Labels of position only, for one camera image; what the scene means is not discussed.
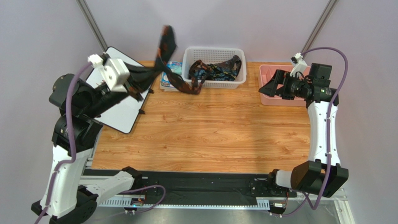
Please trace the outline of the black orange floral tie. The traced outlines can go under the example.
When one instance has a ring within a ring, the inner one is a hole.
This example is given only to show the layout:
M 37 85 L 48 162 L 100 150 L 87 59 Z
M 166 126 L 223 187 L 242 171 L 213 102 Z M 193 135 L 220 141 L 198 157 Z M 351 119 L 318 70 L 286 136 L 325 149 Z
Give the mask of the black orange floral tie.
M 149 89 L 149 86 L 154 80 L 165 73 L 169 82 L 180 92 L 191 95 L 198 95 L 201 88 L 193 88 L 192 84 L 188 84 L 182 77 L 174 72 L 167 66 L 174 51 L 177 48 L 174 29 L 170 25 L 164 25 L 161 32 L 159 46 L 157 48 L 155 63 L 153 67 L 134 66 L 126 63 L 130 75 L 128 79 L 137 89 L 137 101 L 142 101 L 142 93 Z

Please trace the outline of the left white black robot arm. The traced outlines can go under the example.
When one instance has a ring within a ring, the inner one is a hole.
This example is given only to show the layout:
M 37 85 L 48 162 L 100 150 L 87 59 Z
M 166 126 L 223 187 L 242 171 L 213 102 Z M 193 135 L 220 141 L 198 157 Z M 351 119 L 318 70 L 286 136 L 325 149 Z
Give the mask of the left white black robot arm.
M 52 135 L 53 162 L 47 189 L 31 206 L 39 218 L 49 216 L 51 224 L 81 224 L 104 201 L 137 187 L 142 174 L 132 167 L 94 184 L 80 183 L 103 128 L 97 117 L 127 96 L 110 91 L 105 83 L 92 87 L 73 74 L 62 75 L 53 84 L 49 101 L 59 108 L 60 117 Z

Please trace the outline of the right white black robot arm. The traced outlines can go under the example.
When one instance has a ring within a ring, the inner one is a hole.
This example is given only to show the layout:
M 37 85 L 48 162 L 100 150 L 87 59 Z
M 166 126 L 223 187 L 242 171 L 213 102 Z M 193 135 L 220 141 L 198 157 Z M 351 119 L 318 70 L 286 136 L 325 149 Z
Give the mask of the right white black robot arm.
M 293 189 L 330 198 L 348 180 L 348 169 L 341 167 L 338 156 L 335 120 L 339 100 L 332 99 L 332 66 L 313 63 L 299 72 L 292 66 L 262 65 L 259 92 L 271 105 L 299 105 L 304 100 L 310 119 L 310 153 L 308 160 L 292 171 L 274 169 L 269 183 L 277 193 Z

